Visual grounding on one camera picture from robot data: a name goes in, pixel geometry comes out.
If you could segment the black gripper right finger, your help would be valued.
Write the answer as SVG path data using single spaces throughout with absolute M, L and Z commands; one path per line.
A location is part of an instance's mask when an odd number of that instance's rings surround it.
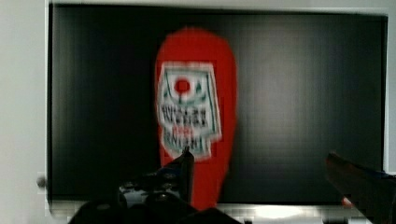
M 345 160 L 326 159 L 328 181 L 373 224 L 395 224 L 395 176 Z

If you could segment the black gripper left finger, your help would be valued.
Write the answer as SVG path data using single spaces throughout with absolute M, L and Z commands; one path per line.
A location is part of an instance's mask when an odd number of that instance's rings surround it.
M 120 185 L 120 200 L 128 207 L 142 203 L 153 193 L 170 193 L 189 203 L 192 194 L 194 157 L 189 147 L 156 172 L 143 174 Z

